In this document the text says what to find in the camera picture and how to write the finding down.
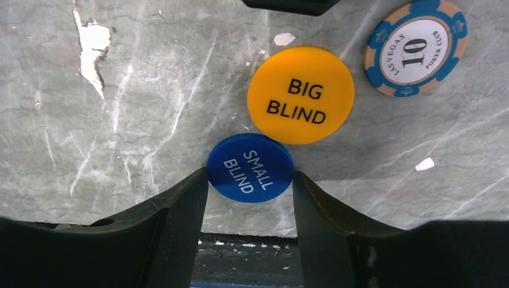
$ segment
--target white chip center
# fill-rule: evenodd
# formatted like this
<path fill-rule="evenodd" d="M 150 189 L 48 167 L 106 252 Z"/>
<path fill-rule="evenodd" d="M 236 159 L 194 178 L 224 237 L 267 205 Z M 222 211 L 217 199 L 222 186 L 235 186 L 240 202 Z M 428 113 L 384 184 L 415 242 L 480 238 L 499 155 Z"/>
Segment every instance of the white chip center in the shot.
<path fill-rule="evenodd" d="M 447 55 L 445 28 L 432 20 L 417 20 L 396 30 L 380 56 L 384 74 L 393 82 L 412 83 L 432 74 Z"/>

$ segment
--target poker chip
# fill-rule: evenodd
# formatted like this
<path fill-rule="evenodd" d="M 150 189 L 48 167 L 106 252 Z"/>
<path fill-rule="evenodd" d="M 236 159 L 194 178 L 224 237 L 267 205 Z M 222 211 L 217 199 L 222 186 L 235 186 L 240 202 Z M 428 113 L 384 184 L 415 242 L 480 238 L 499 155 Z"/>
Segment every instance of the poker chip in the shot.
<path fill-rule="evenodd" d="M 322 140 L 346 120 L 354 81 L 331 52 L 296 46 L 274 54 L 255 72 L 247 92 L 253 123 L 268 137 L 303 145 Z"/>
<path fill-rule="evenodd" d="M 284 192 L 294 176 L 286 148 L 261 134 L 228 137 L 212 149 L 206 171 L 212 186 L 239 202 L 258 203 Z"/>
<path fill-rule="evenodd" d="M 466 49 L 465 16 L 445 0 L 416 0 L 390 13 L 369 38 L 364 68 L 380 92 L 407 97 L 428 91 Z"/>

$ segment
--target table surface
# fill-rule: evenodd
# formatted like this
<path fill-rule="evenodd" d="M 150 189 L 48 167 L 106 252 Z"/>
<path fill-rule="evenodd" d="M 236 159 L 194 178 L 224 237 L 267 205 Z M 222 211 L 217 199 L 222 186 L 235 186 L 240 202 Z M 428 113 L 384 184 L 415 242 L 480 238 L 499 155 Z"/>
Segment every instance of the table surface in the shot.
<path fill-rule="evenodd" d="M 297 169 L 393 226 L 509 218 L 509 5 L 455 0 L 469 40 L 431 91 L 387 97 L 363 68 L 367 38 L 402 0 L 342 0 L 321 17 L 240 0 L 76 0 L 109 27 L 97 68 L 104 99 L 79 73 L 73 2 L 0 4 L 0 215 L 90 224 L 173 186 L 227 136 L 259 131 L 248 83 L 273 53 L 326 48 L 350 69 L 351 114 L 330 137 L 288 146 Z M 276 35 L 295 36 L 278 46 Z M 431 158 L 435 167 L 416 171 Z M 211 188 L 203 231 L 295 236 L 291 189 L 236 203 Z"/>

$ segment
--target yellow disc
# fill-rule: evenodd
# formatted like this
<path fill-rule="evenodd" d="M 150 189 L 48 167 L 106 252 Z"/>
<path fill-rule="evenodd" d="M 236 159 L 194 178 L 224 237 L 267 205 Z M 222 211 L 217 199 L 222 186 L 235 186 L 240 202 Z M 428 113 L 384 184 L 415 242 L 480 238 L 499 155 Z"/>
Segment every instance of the yellow disc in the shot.
<path fill-rule="evenodd" d="M 285 49 L 256 71 L 247 93 L 254 124 L 287 144 L 321 140 L 341 126 L 354 104 L 354 81 L 344 63 L 313 46 Z"/>

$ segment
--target blue round token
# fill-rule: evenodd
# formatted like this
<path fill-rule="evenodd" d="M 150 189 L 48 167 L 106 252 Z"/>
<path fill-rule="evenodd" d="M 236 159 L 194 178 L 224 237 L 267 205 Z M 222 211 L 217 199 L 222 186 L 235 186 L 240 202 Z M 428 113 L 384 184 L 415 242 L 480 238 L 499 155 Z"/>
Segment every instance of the blue round token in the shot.
<path fill-rule="evenodd" d="M 294 176 L 294 162 L 279 142 L 260 134 L 228 137 L 210 152 L 206 171 L 222 195 L 245 203 L 271 200 Z"/>
<path fill-rule="evenodd" d="M 372 85 L 406 97 L 436 86 L 466 49 L 463 13 L 445 0 L 414 0 L 389 14 L 373 31 L 364 55 Z"/>

